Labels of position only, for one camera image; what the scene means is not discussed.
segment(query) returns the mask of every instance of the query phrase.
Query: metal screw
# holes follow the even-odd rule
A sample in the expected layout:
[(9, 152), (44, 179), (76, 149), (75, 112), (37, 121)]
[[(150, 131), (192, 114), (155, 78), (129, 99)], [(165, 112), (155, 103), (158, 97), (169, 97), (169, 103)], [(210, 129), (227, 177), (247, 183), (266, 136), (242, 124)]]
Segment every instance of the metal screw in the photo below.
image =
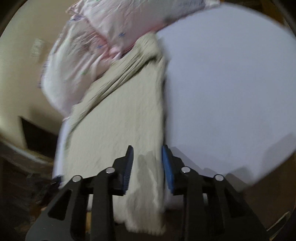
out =
[(182, 167), (182, 168), (181, 168), (181, 171), (182, 171), (183, 173), (189, 173), (189, 172), (190, 172), (190, 168), (189, 168), (189, 167)]
[(113, 172), (115, 172), (115, 169), (114, 169), (113, 167), (108, 167), (108, 168), (106, 169), (106, 173), (108, 173), (108, 174), (111, 174), (111, 173), (113, 173)]
[(222, 175), (218, 174), (218, 175), (215, 176), (215, 179), (220, 182), (220, 181), (224, 180), (224, 177)]
[(77, 183), (77, 182), (79, 182), (81, 180), (81, 176), (74, 176), (73, 178), (72, 178), (72, 181), (73, 182), (75, 182), (75, 183)]

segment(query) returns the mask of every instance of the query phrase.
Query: beige towel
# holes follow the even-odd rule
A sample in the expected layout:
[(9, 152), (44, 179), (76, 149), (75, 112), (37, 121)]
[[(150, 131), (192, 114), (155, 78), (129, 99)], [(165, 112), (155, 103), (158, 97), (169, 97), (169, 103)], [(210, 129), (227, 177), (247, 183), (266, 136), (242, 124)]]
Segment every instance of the beige towel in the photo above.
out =
[(165, 60), (155, 34), (134, 48), (92, 84), (74, 106), (66, 144), (65, 183), (74, 175), (97, 175), (134, 147), (130, 184), (113, 197), (114, 218), (132, 232), (162, 234), (163, 98)]

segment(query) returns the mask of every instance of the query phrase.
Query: bedding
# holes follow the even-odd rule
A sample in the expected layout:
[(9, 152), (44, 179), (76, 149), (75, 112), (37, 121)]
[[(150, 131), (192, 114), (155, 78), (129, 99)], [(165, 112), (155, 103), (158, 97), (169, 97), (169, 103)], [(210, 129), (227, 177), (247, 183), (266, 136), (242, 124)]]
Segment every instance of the bedding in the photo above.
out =
[(91, 83), (143, 34), (219, 0), (81, 0), (54, 44), (41, 74), (49, 103), (64, 117)]
[[(241, 191), (295, 150), (296, 52), (288, 30), (250, 9), (222, 4), (186, 17), (157, 36), (169, 60), (165, 143), (175, 156), (202, 175), (226, 175)], [(233, 108), (237, 111), (229, 114)], [(238, 125), (239, 120), (249, 121)], [(264, 142), (262, 121), (273, 132)], [(168, 192), (165, 196), (166, 208), (182, 206), (182, 198), (172, 200)]]
[(134, 148), (129, 189), (113, 197), (114, 218), (132, 232), (162, 234), (162, 84), (165, 60), (149, 33), (95, 81), (68, 119), (64, 181), (90, 177)]
[(64, 164), (64, 150), (66, 145), (67, 136), (69, 133), (69, 122), (65, 119), (59, 130), (59, 136), (57, 139), (57, 148), (54, 156), (54, 166), (52, 170), (52, 179), (57, 176), (63, 176), (63, 164)]
[(80, 0), (68, 13), (85, 16), (111, 46), (125, 51), (143, 34), (218, 4), (215, 0)]
[(119, 56), (116, 48), (110, 48), (85, 17), (74, 15), (45, 63), (42, 91), (50, 104), (67, 117), (91, 83)]

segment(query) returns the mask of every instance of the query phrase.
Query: beige wall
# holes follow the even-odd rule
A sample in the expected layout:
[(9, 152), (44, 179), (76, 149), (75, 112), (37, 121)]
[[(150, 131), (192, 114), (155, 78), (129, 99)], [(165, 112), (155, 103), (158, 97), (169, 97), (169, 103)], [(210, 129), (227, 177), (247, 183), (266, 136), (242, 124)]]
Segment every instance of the beige wall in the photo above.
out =
[[(24, 138), (18, 116), (58, 133), (62, 116), (47, 102), (37, 82), (42, 63), (70, 18), (66, 9), (76, 0), (28, 0), (0, 37), (0, 134), (19, 147)], [(34, 40), (46, 42), (38, 63), (30, 58)]]

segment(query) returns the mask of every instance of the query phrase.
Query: white sheet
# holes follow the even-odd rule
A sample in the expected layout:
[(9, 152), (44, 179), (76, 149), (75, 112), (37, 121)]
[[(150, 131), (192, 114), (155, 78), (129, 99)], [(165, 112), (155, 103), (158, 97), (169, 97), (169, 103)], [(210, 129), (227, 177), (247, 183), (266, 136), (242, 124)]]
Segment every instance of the white sheet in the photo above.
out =
[(64, 174), (63, 173), (64, 150), (65, 150), (65, 144), (66, 144), (69, 130), (70, 130), (70, 126), (69, 126), (68, 119), (65, 119), (59, 130), (57, 148), (54, 156), (54, 167), (52, 171), (52, 178), (55, 178), (57, 176), (62, 176)]
[(237, 190), (296, 147), (296, 39), (253, 10), (223, 4), (158, 33), (170, 58), (166, 142), (200, 174)]

